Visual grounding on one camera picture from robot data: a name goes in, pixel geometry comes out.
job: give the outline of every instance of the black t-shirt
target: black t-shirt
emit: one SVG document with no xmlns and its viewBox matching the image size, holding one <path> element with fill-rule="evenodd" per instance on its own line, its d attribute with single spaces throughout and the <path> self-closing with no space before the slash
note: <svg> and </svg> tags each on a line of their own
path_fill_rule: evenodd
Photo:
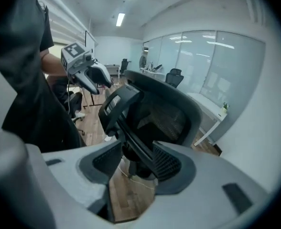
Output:
<svg viewBox="0 0 281 229">
<path fill-rule="evenodd" d="M 14 0 L 0 20 L 0 72 L 17 92 L 2 128 L 43 152 L 84 144 L 42 72 L 40 52 L 51 46 L 48 9 Z"/>
</svg>

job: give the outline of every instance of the robotic arm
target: robotic arm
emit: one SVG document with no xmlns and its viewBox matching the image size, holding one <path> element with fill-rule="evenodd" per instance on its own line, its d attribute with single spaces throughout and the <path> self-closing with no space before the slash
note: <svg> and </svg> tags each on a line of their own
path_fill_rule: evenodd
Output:
<svg viewBox="0 0 281 229">
<path fill-rule="evenodd" d="M 111 87 L 112 79 L 107 68 L 92 58 L 90 52 L 79 42 L 61 50 L 61 62 L 70 82 L 86 88 L 92 94 L 99 94 L 96 84 Z"/>
</svg>

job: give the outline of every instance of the person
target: person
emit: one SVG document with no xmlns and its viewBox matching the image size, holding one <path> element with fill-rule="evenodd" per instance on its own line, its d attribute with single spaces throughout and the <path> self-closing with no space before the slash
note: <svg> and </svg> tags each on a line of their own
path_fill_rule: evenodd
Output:
<svg viewBox="0 0 281 229">
<path fill-rule="evenodd" d="M 84 113 L 81 112 L 82 93 L 74 94 L 74 92 L 71 91 L 67 93 L 67 85 L 69 83 L 67 76 L 49 75 L 46 80 L 50 89 L 55 94 L 57 100 L 65 108 L 65 110 L 68 112 L 69 116 L 72 118 L 73 121 L 86 116 Z"/>
<path fill-rule="evenodd" d="M 2 128 L 41 152 L 85 146 L 43 74 L 66 76 L 48 51 L 54 45 L 48 8 L 38 0 L 13 0 L 1 14 L 0 72 L 17 92 Z"/>
</svg>

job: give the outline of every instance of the desk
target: desk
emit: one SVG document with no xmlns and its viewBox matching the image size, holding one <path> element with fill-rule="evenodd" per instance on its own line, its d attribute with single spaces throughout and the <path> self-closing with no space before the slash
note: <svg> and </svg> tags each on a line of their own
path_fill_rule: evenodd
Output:
<svg viewBox="0 0 281 229">
<path fill-rule="evenodd" d="M 164 73 L 161 73 L 161 72 L 152 72 L 152 71 L 149 71 L 149 70 L 144 70 L 143 72 L 146 72 L 146 73 L 149 73 L 152 75 L 152 77 L 154 76 L 154 78 L 156 78 L 157 75 L 163 75 L 165 76 Z"/>
<path fill-rule="evenodd" d="M 216 120 L 216 123 L 213 125 L 213 127 L 209 129 L 208 132 L 206 132 L 204 136 L 195 143 L 195 146 L 197 146 L 204 139 L 206 139 L 217 128 L 217 126 L 219 126 L 219 124 L 225 119 L 227 114 L 223 113 L 220 107 L 218 107 L 208 98 L 204 97 L 202 94 L 187 93 L 187 95 L 199 105 L 199 107 L 205 114 L 207 114 L 210 118 Z"/>
<path fill-rule="evenodd" d="M 114 69 L 114 68 L 118 69 L 118 81 L 119 81 L 119 72 L 120 72 L 120 67 L 121 66 L 118 65 L 118 64 L 106 64 L 105 66 L 106 66 L 107 69 Z"/>
</svg>

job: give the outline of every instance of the ceiling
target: ceiling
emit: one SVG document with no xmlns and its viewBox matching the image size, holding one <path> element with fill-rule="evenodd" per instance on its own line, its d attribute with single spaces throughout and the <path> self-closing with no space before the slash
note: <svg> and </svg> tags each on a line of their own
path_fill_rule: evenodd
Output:
<svg viewBox="0 0 281 229">
<path fill-rule="evenodd" d="M 144 25 L 171 6 L 189 0 L 62 0 L 94 35 L 141 37 Z M 126 14 L 116 27 L 118 13 Z"/>
</svg>

